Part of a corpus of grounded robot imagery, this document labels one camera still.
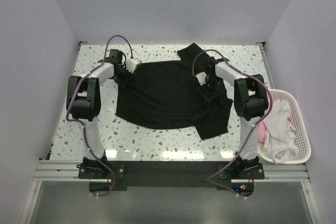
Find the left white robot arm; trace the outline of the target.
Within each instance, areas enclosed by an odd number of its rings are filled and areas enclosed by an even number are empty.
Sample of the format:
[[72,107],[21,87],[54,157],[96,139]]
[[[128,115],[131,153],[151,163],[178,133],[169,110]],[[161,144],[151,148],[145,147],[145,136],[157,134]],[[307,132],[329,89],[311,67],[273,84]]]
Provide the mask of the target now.
[[100,87],[107,80],[114,80],[120,87],[130,81],[141,61],[116,49],[110,50],[109,56],[99,61],[98,65],[81,76],[70,76],[66,98],[66,120],[78,122],[83,130],[85,159],[95,160],[90,171],[97,178],[108,174],[109,165],[103,162],[106,156],[100,139],[98,116],[101,111]]

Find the black t-shirt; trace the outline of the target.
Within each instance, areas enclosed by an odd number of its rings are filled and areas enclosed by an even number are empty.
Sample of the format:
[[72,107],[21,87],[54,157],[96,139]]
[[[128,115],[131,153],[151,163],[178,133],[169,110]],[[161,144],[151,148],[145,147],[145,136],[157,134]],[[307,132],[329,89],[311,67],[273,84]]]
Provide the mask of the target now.
[[192,72],[203,72],[210,56],[192,43],[179,60],[138,66],[125,88],[118,88],[116,116],[153,130],[195,127],[206,140],[228,133],[232,99],[223,93],[210,105],[197,92]]

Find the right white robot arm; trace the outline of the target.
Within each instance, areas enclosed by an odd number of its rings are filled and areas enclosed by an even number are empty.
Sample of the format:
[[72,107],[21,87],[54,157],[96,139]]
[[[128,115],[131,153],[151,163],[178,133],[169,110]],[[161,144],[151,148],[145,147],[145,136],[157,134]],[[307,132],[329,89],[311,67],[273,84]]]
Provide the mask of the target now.
[[224,93],[222,84],[228,82],[234,88],[233,104],[240,118],[240,141],[235,157],[218,171],[231,178],[246,178],[258,168],[257,151],[258,130],[269,103],[270,92],[265,86],[262,75],[249,75],[236,69],[226,59],[210,57],[204,63],[204,71],[195,73],[193,79],[198,82],[197,91],[207,104],[211,104]]

